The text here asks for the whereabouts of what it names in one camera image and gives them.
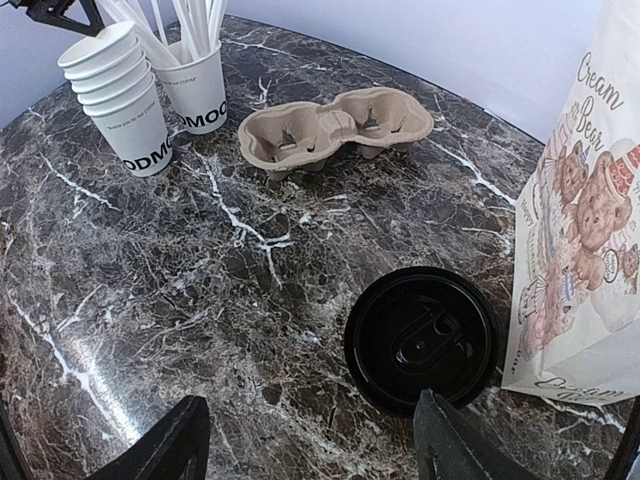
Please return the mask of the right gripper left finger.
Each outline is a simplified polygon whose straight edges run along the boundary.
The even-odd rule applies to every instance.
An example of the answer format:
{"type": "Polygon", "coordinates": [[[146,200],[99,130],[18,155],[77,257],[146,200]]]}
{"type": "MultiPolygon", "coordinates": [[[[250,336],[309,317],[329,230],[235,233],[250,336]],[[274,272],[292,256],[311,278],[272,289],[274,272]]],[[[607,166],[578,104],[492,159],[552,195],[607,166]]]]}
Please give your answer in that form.
{"type": "Polygon", "coordinates": [[[91,479],[204,479],[210,446],[205,398],[188,395],[91,479]]]}

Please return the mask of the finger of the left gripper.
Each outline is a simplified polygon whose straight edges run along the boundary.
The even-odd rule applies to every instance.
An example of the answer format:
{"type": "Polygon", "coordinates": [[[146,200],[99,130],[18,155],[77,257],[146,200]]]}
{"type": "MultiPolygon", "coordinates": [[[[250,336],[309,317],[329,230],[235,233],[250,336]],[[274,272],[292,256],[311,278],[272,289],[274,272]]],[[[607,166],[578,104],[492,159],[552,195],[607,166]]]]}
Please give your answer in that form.
{"type": "Polygon", "coordinates": [[[9,0],[15,8],[24,8],[26,15],[34,22],[96,37],[103,30],[103,20],[94,0],[79,0],[87,18],[85,23],[67,15],[75,0],[9,0]]]}

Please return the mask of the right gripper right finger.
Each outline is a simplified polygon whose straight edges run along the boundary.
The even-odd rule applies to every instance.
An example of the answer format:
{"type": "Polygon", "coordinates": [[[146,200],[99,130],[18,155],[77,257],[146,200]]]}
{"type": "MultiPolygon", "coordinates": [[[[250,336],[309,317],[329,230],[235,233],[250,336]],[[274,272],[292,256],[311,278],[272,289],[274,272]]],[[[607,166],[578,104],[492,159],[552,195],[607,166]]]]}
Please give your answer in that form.
{"type": "Polygon", "coordinates": [[[486,440],[444,397],[425,389],[413,418],[421,479],[533,479],[486,440]]]}

